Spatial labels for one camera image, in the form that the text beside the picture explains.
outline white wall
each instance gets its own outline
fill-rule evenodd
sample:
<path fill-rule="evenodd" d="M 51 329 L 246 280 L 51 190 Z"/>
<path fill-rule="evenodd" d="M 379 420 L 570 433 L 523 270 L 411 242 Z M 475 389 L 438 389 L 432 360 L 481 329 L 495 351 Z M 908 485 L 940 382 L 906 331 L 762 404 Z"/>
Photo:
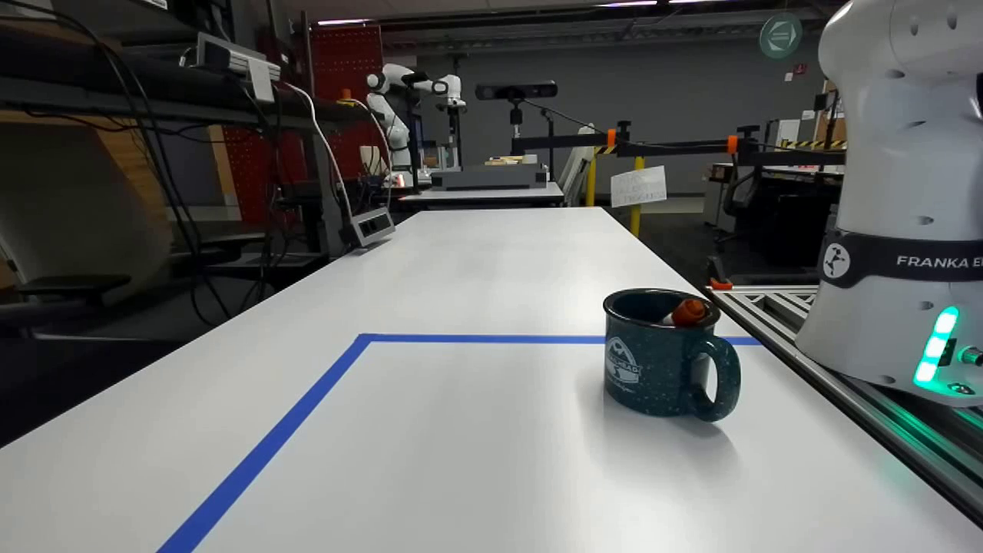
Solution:
<path fill-rule="evenodd" d="M 544 101 L 577 121 L 614 126 L 634 121 L 634 143 L 723 140 L 736 126 L 799 116 L 821 91 L 818 47 L 806 42 L 792 61 L 770 61 L 756 41 L 666 42 L 577 52 L 495 52 L 459 58 L 420 58 L 431 78 L 459 70 L 467 91 L 464 163 L 481 163 L 511 152 L 511 105 L 475 101 L 475 83 L 557 80 L 560 96 Z M 784 73 L 806 66 L 809 73 L 784 83 Z M 438 140 L 437 114 L 425 116 L 427 140 Z M 524 112 L 524 137 L 547 137 L 536 112 Z M 723 156 L 675 156 L 669 193 L 704 193 L 706 165 Z M 629 170 L 629 160 L 602 163 L 604 173 Z"/>

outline green light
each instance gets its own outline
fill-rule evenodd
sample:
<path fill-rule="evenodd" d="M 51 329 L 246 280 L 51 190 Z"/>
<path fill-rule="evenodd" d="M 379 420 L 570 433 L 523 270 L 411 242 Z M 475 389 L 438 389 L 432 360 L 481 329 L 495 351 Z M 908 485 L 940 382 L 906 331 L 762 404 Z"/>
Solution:
<path fill-rule="evenodd" d="M 950 349 L 950 339 L 954 336 L 954 327 L 959 327 L 959 308 L 950 304 L 938 321 L 934 321 L 934 331 L 926 346 L 926 354 L 923 354 L 923 362 L 914 370 L 914 384 L 932 384 L 940 372 L 940 360 Z"/>
<path fill-rule="evenodd" d="M 951 339 L 959 327 L 959 308 L 946 308 L 940 321 L 934 321 L 934 336 Z"/>

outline dark blue mug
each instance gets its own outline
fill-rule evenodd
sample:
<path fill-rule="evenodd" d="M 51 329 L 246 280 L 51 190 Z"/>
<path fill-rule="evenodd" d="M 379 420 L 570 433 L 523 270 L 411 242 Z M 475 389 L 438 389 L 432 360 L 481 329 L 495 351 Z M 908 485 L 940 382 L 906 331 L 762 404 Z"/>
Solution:
<path fill-rule="evenodd" d="M 673 311 L 699 302 L 699 321 L 675 327 Z M 697 295 L 666 289 L 625 289 L 604 297 L 604 392 L 644 415 L 695 415 L 720 420 L 741 398 L 736 351 L 712 336 L 720 311 Z M 706 398 L 711 360 L 716 395 Z"/>

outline mug handle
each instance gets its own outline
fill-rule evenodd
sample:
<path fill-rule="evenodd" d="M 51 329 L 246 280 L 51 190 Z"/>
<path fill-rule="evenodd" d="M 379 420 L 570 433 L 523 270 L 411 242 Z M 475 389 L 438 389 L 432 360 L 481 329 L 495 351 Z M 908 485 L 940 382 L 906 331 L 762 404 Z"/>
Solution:
<path fill-rule="evenodd" d="M 741 360 L 736 360 L 736 351 L 732 349 L 732 340 L 723 340 L 716 336 L 699 340 L 699 354 L 706 354 L 716 367 L 716 399 L 711 399 L 706 392 L 699 384 L 695 384 L 695 374 L 690 374 L 690 389 L 689 389 L 690 415 L 699 420 L 720 420 L 720 419 L 732 415 L 736 407 Z"/>

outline blue tape line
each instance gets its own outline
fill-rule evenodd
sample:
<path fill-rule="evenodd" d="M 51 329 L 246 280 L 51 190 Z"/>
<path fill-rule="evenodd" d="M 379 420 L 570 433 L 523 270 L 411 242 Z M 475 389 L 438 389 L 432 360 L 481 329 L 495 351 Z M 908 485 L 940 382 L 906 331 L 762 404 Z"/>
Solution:
<path fill-rule="evenodd" d="M 756 339 L 726 339 L 732 346 L 758 346 Z M 335 392 L 368 346 L 604 346 L 602 336 L 359 336 L 325 374 L 277 420 L 277 428 L 219 484 L 219 489 L 176 528 L 160 553 L 189 553 L 219 519 L 244 499 L 255 476 L 278 454 L 314 409 Z"/>
<path fill-rule="evenodd" d="M 222 485 L 183 519 L 160 553 L 197 550 L 219 519 L 241 500 L 252 479 L 278 454 L 310 413 L 331 395 L 373 340 L 359 336 L 331 370 L 278 419 L 278 423 L 222 479 Z"/>

